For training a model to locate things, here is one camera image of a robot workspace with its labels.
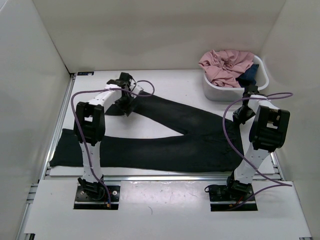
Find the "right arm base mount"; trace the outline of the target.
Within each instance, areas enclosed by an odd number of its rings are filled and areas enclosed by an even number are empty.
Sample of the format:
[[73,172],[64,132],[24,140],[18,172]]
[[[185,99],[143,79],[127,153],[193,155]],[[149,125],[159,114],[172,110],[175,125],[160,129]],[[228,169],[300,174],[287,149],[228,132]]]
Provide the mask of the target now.
[[204,188],[204,192],[209,195],[211,212],[253,212],[258,210],[251,185],[244,192],[234,192],[226,185],[211,184]]

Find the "black trousers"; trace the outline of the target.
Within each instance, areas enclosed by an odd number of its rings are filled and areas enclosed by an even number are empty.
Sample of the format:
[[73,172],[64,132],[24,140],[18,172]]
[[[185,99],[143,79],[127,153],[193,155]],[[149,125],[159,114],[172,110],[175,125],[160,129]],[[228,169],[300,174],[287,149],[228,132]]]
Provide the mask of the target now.
[[146,92],[134,100],[134,112],[178,133],[163,138],[105,136],[100,164],[168,172],[231,172],[242,161],[240,128],[217,114]]

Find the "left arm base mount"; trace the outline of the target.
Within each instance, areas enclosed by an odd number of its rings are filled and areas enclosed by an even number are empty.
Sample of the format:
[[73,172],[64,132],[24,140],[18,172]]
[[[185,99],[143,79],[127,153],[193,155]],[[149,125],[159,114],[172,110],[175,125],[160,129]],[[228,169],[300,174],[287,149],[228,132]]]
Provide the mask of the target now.
[[73,209],[74,210],[118,210],[121,186],[120,185],[108,185],[107,186],[110,198],[106,193],[104,187],[98,189],[99,192],[89,193],[80,184],[78,184]]

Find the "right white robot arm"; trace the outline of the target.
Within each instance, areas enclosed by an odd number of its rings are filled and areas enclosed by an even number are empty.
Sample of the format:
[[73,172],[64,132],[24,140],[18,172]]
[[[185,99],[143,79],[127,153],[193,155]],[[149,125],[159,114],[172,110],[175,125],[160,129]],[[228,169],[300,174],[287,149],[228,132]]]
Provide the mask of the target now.
[[273,105],[255,85],[244,88],[242,106],[233,113],[233,122],[245,124],[253,118],[249,147],[242,161],[227,179],[224,193],[230,200],[244,198],[252,187],[258,168],[271,153],[281,148],[286,139],[291,113]]

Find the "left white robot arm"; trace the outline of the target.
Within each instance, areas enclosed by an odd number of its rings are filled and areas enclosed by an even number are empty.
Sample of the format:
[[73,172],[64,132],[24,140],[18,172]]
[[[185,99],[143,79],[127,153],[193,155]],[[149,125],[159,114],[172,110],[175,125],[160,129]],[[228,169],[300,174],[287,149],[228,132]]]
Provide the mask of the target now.
[[105,112],[114,105],[121,115],[129,116],[134,109],[133,101],[142,92],[142,88],[129,74],[122,72],[118,79],[111,79],[103,90],[90,90],[97,95],[87,102],[74,105],[71,97],[71,109],[74,115],[73,131],[77,136],[82,152],[83,175],[78,179],[83,191],[94,201],[107,201],[111,204],[111,193],[104,183],[101,168],[100,145],[106,131]]

